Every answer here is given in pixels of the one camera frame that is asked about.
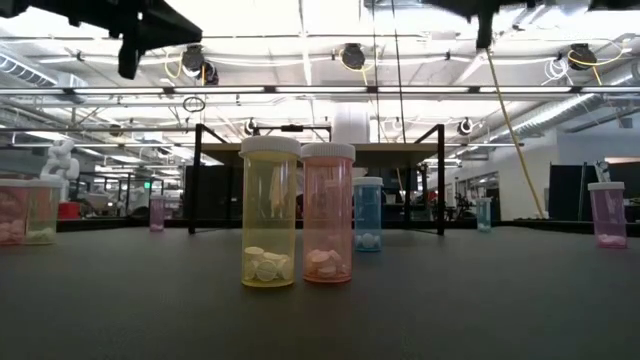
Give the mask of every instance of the spotlight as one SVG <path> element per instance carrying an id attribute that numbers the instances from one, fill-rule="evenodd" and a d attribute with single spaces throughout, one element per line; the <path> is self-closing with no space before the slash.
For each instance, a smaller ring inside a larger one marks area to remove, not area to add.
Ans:
<path id="1" fill-rule="evenodd" d="M 469 118 L 464 118 L 464 120 L 458 123 L 458 134 L 462 136 L 467 136 L 471 134 L 473 130 L 473 122 L 469 120 Z"/>
<path id="2" fill-rule="evenodd" d="M 598 58 L 593 51 L 589 50 L 589 44 L 571 44 L 571 51 L 569 52 L 569 66 L 573 70 L 577 71 L 586 71 L 591 69 L 593 66 L 591 65 L 583 65 L 574 60 L 583 62 L 583 63 L 591 63 L 595 64 L 598 62 Z"/>
<path id="3" fill-rule="evenodd" d="M 182 54 L 182 67 L 189 77 L 201 80 L 204 71 L 205 85 L 218 85 L 220 77 L 218 69 L 206 61 L 202 54 L 202 46 L 199 44 L 187 46 L 187 51 Z"/>
<path id="4" fill-rule="evenodd" d="M 341 56 L 344 66 L 351 70 L 362 70 L 364 66 L 364 53 L 360 49 L 360 44 L 345 44 Z"/>

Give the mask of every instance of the black equipment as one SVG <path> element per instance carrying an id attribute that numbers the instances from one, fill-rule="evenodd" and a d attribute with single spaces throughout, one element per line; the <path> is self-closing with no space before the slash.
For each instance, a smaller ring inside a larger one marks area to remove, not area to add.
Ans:
<path id="1" fill-rule="evenodd" d="M 118 73 L 133 79 L 140 58 L 148 50 L 202 40 L 202 30 L 163 0 L 0 0 L 0 16 L 10 18 L 29 6 L 69 18 L 69 24 L 95 25 L 122 35 Z"/>

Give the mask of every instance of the cable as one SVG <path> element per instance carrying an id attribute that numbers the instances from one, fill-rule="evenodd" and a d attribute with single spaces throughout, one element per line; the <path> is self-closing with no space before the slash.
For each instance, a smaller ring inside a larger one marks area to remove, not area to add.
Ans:
<path id="1" fill-rule="evenodd" d="M 169 71 L 169 53 L 167 52 L 167 55 L 165 56 L 165 63 L 164 63 L 164 71 L 167 73 L 167 75 L 172 78 L 172 79 L 177 79 L 180 77 L 180 74 L 182 73 L 182 55 L 184 54 L 184 51 L 180 52 L 180 60 L 178 60 L 178 73 L 177 74 L 172 74 L 171 71 Z"/>
<path id="2" fill-rule="evenodd" d="M 407 135 L 404 128 L 404 99 L 402 96 L 402 71 L 400 69 L 400 46 L 398 45 L 398 26 L 396 23 L 395 0 L 391 0 L 391 12 L 393 13 L 393 33 L 396 40 L 396 60 L 398 61 L 398 92 L 400 94 L 400 118 L 402 119 L 402 141 L 407 143 Z"/>
<path id="3" fill-rule="evenodd" d="M 610 63 L 620 59 L 622 57 L 622 55 L 624 54 L 624 45 L 620 48 L 620 53 L 618 54 L 618 56 L 614 57 L 613 59 L 609 59 L 607 61 L 603 61 L 603 62 L 599 62 L 599 63 L 598 62 L 590 63 L 590 62 L 576 60 L 576 59 L 571 57 L 571 54 L 574 53 L 574 52 L 575 51 L 571 50 L 567 54 L 567 57 L 569 58 L 569 60 L 573 61 L 574 63 L 580 64 L 580 65 L 585 65 L 585 66 L 602 66 L 602 65 L 610 64 Z"/>
<path id="4" fill-rule="evenodd" d="M 502 109 L 502 114 L 504 115 L 504 120 L 507 124 L 507 128 L 509 128 L 509 133 L 511 134 L 511 140 L 513 140 L 513 145 L 515 145 L 516 151 L 518 152 L 518 157 L 520 158 L 520 165 L 522 165 L 522 171 L 524 172 L 524 177 L 527 179 L 527 183 L 529 184 L 529 189 L 531 190 L 531 195 L 533 196 L 533 200 L 536 203 L 538 214 L 540 215 L 541 219 L 544 219 L 544 212 L 542 211 L 542 206 L 540 206 L 540 200 L 538 200 L 536 189 L 533 187 L 533 183 L 531 182 L 531 177 L 529 176 L 529 170 L 527 170 L 527 164 L 524 161 L 524 156 L 522 155 L 522 149 L 520 149 L 520 141 L 518 141 L 516 134 L 513 132 L 513 127 L 511 127 L 511 119 L 509 118 L 509 114 L 507 113 L 507 108 L 504 106 L 504 100 L 502 99 L 502 92 L 500 91 L 500 85 L 498 84 L 498 76 L 496 75 L 496 69 L 493 66 L 493 60 L 491 58 L 491 51 L 489 51 L 489 48 L 486 48 L 485 51 L 487 52 L 487 59 L 489 60 L 489 67 L 491 68 L 491 76 L 493 76 L 493 83 L 495 84 L 496 92 L 498 93 L 500 108 Z"/>
<path id="5" fill-rule="evenodd" d="M 592 67 L 593 69 L 593 73 L 596 76 L 596 80 L 598 80 L 598 85 L 602 86 L 602 80 L 600 80 L 600 74 L 598 74 L 598 69 L 596 69 L 596 67 Z"/>

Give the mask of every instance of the ceiling pipe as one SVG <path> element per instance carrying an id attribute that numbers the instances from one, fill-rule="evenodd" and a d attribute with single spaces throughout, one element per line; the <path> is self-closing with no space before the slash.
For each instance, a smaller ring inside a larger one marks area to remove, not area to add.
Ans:
<path id="1" fill-rule="evenodd" d="M 603 84 L 608 85 L 637 86 L 640 84 L 640 76 L 637 74 L 640 74 L 640 61 L 635 60 L 601 76 L 601 79 Z M 586 86 L 589 85 L 597 86 L 598 83 L 593 80 Z M 609 106 L 609 104 L 610 103 L 602 95 L 576 95 L 564 101 L 549 102 L 538 106 L 534 110 L 512 119 L 511 125 L 513 126 L 516 135 L 524 138 L 530 135 L 540 134 L 565 121 L 575 119 L 578 116 L 597 110 L 602 105 Z M 509 136 L 506 125 L 494 130 L 493 133 L 497 133 L 497 135 L 493 135 L 491 137 L 485 135 L 476 138 L 476 140 L 483 139 L 486 141 L 500 141 L 500 139 L 504 140 Z"/>

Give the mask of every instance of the ceiling light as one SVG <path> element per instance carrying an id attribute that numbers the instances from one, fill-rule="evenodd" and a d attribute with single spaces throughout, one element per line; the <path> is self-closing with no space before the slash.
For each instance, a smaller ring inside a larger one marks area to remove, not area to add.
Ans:
<path id="1" fill-rule="evenodd" d="M 91 149 L 78 148 L 78 150 L 82 151 L 85 154 L 89 154 L 89 155 L 93 155 L 93 156 L 104 156 L 104 155 L 100 154 L 99 152 L 91 150 Z"/>
<path id="2" fill-rule="evenodd" d="M 640 87 L 637 86 L 593 86 L 584 87 L 582 92 L 585 93 L 637 93 Z"/>
<path id="3" fill-rule="evenodd" d="M 569 86 L 501 86 L 502 93 L 567 93 L 571 91 Z M 494 86 L 483 86 L 480 92 L 495 93 Z"/>
<path id="4" fill-rule="evenodd" d="M 76 144 L 77 148 L 90 148 L 90 147 L 98 147 L 98 148 L 108 148 L 108 147 L 118 147 L 118 144 Z"/>
<path id="5" fill-rule="evenodd" d="M 428 163 L 437 163 L 437 162 L 438 162 L 438 159 L 431 159 L 431 158 L 429 158 L 429 159 L 424 159 L 424 162 L 428 162 Z M 459 163 L 459 162 L 460 162 L 460 160 L 449 157 L 449 159 L 444 159 L 444 162 L 449 162 L 449 163 L 451 163 L 451 162 L 455 162 L 455 163 Z"/>
<path id="6" fill-rule="evenodd" d="M 62 89 L 0 89 L 0 95 L 64 95 Z"/>
<path id="7" fill-rule="evenodd" d="M 378 88 L 381 93 L 399 93 L 399 86 L 381 86 Z M 469 88 L 466 86 L 403 86 L 402 92 L 411 93 L 466 93 Z"/>
<path id="8" fill-rule="evenodd" d="M 180 175 L 178 170 L 160 170 L 160 172 L 167 175 Z"/>
<path id="9" fill-rule="evenodd" d="M 126 163 L 141 163 L 142 160 L 138 158 L 134 158 L 133 156 L 124 156 L 124 155 L 109 155 L 113 160 L 126 162 Z"/>
<path id="10" fill-rule="evenodd" d="M 181 87 L 173 89 L 176 94 L 238 94 L 263 93 L 262 86 Z"/>
<path id="11" fill-rule="evenodd" d="M 60 133 L 51 132 L 51 131 L 27 131 L 26 134 L 39 137 L 42 139 L 53 140 L 53 141 L 68 139 L 67 136 L 64 136 Z"/>
<path id="12" fill-rule="evenodd" d="M 359 93 L 367 92 L 365 86 L 278 86 L 276 92 L 279 93 Z"/>
<path id="13" fill-rule="evenodd" d="M 162 88 L 76 88 L 77 95 L 163 94 Z"/>
<path id="14" fill-rule="evenodd" d="M 147 144 L 142 144 L 142 143 L 128 143 L 128 144 L 124 144 L 124 147 L 137 147 L 137 148 L 141 148 L 141 147 L 173 147 L 176 144 L 171 144 L 171 143 L 147 143 Z"/>
<path id="15" fill-rule="evenodd" d="M 167 79 L 167 78 L 162 78 L 162 79 L 160 79 L 160 82 L 163 82 L 163 83 L 165 83 L 165 84 L 169 84 L 169 85 L 171 85 L 171 86 L 173 86 L 173 87 L 175 87 L 175 86 L 176 86 L 176 83 L 174 83 L 173 81 L 171 81 L 171 80 L 169 80 L 169 79 Z"/>

